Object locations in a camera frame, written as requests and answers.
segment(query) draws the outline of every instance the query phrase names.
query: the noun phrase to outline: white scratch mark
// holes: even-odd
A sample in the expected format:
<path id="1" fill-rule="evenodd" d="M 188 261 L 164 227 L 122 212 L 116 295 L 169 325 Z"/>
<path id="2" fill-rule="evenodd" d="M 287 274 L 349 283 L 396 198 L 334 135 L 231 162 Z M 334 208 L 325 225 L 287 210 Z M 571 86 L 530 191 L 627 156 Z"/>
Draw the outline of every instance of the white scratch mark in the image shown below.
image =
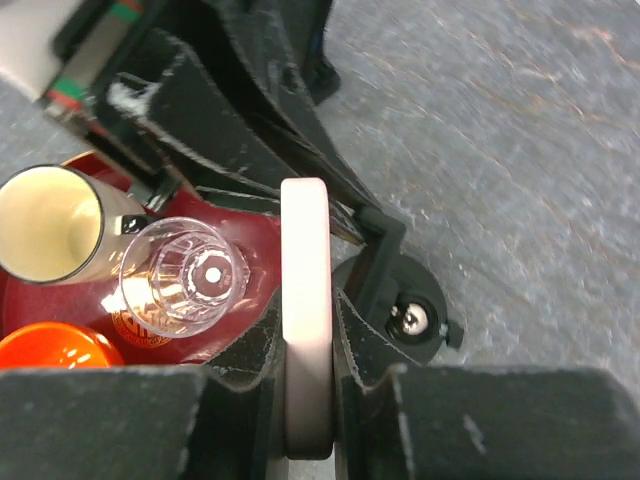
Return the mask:
<path id="1" fill-rule="evenodd" d="M 532 68 L 519 68 L 519 69 L 515 70 L 514 73 L 516 75 L 538 77 L 538 78 L 550 80 L 551 82 L 557 82 L 558 80 L 562 79 L 562 73 L 561 72 L 556 72 L 556 73 L 551 74 L 551 73 L 547 73 L 547 72 L 542 72 L 539 69 L 532 69 Z"/>
<path id="2" fill-rule="evenodd" d="M 469 436 L 471 437 L 473 446 L 476 447 L 476 450 L 478 450 L 481 455 L 486 455 L 487 447 L 485 447 L 484 443 L 482 443 L 484 441 L 484 435 L 482 431 L 478 428 L 476 422 L 474 422 L 473 418 L 471 418 L 469 415 L 465 414 L 462 419 L 462 425 L 464 426 L 464 429 L 469 432 Z"/>
<path id="3" fill-rule="evenodd" d="M 276 105 L 280 104 L 278 96 L 278 89 L 280 86 L 280 66 L 277 60 L 271 60 L 267 64 L 267 75 L 269 77 L 269 93 L 271 93 L 271 99 Z"/>
<path id="4" fill-rule="evenodd" d="M 407 462 L 407 473 L 410 479 L 416 478 L 416 463 L 413 458 L 413 442 L 411 441 L 411 430 L 409 429 L 409 420 L 407 414 L 401 412 L 398 414 L 398 426 L 400 428 L 400 440 L 404 448 Z"/>
<path id="5" fill-rule="evenodd" d="M 397 198 L 393 193 L 390 196 L 390 201 L 391 201 L 391 204 L 400 211 L 400 213 L 403 213 L 404 215 L 407 216 L 407 218 L 411 222 L 411 226 L 415 229 L 416 228 L 416 214 L 413 213 L 411 211 L 411 209 L 403 206 L 401 201 L 400 201 L 400 199 Z"/>
<path id="6" fill-rule="evenodd" d="M 113 82 L 107 92 L 107 101 L 130 115 L 144 116 L 149 112 L 151 99 L 159 88 L 158 84 L 150 84 L 143 90 L 134 90 L 124 83 Z"/>

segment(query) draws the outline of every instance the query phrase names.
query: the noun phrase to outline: red plate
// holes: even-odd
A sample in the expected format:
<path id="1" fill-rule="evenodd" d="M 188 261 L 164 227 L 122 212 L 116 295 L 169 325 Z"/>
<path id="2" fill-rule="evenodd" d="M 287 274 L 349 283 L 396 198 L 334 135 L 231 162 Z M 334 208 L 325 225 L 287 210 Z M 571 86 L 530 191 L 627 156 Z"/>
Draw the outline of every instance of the red plate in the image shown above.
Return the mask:
<path id="1" fill-rule="evenodd" d="M 69 166 L 127 190 L 130 181 L 86 154 Z M 139 327 L 117 295 L 118 281 L 60 287 L 30 285 L 0 270 L 2 333 L 36 322 L 88 326 L 107 337 L 125 363 L 202 363 L 220 352 L 258 320 L 280 286 L 280 219 L 213 207 L 180 191 L 167 216 L 185 216 L 215 226 L 244 254 L 251 278 L 245 298 L 211 329 L 189 338 L 168 339 Z"/>

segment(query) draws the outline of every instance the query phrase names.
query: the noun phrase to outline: screw head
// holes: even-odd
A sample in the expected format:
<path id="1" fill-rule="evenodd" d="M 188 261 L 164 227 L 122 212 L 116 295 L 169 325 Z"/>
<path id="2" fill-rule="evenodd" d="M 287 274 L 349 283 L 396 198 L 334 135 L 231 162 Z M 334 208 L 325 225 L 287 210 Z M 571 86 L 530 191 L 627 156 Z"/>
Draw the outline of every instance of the screw head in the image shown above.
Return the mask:
<path id="1" fill-rule="evenodd" d="M 407 335 L 420 335 L 429 327 L 427 312 L 420 305 L 410 303 L 402 319 L 402 331 Z"/>

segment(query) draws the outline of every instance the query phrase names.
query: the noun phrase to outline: gray floor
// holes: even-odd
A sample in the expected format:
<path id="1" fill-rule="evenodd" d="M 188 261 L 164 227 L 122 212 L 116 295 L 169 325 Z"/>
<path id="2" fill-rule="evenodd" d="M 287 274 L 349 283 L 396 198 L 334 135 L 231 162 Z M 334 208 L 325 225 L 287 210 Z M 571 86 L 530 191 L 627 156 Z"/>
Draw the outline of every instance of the gray floor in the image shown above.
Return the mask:
<path id="1" fill-rule="evenodd" d="M 595 365 L 640 400 L 640 5 L 339 0 L 328 54 L 321 118 L 467 327 L 438 362 Z M 0 179 L 81 151 L 4 86 L 0 132 Z"/>

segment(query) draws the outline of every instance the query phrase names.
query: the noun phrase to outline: black plastic bracket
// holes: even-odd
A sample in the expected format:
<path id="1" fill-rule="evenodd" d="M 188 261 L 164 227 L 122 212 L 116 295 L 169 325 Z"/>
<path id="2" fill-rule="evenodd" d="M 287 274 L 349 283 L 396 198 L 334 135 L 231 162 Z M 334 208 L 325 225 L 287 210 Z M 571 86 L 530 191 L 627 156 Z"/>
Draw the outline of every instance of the black plastic bracket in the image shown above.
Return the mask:
<path id="1" fill-rule="evenodd" d="M 123 215 L 120 219 L 120 234 L 135 235 L 161 218 L 157 215 Z"/>
<path id="2" fill-rule="evenodd" d="M 148 188 L 140 182 L 133 182 L 127 193 L 147 209 L 153 212 L 162 212 L 178 193 L 180 182 L 168 175 L 161 178 L 163 181 L 155 189 Z"/>
<path id="3" fill-rule="evenodd" d="M 362 318 L 388 342 L 426 365 L 442 343 L 460 348 L 464 330 L 449 320 L 444 293 L 435 276 L 413 258 L 401 254 L 405 225 L 375 208 L 355 215 L 366 235 L 361 253 L 338 266 L 334 282 Z M 418 307 L 426 326 L 418 334 L 403 328 L 405 316 Z"/>
<path id="4" fill-rule="evenodd" d="M 324 55 L 309 59 L 311 64 L 302 73 L 302 79 L 316 105 L 333 95 L 341 84 L 340 75 Z"/>

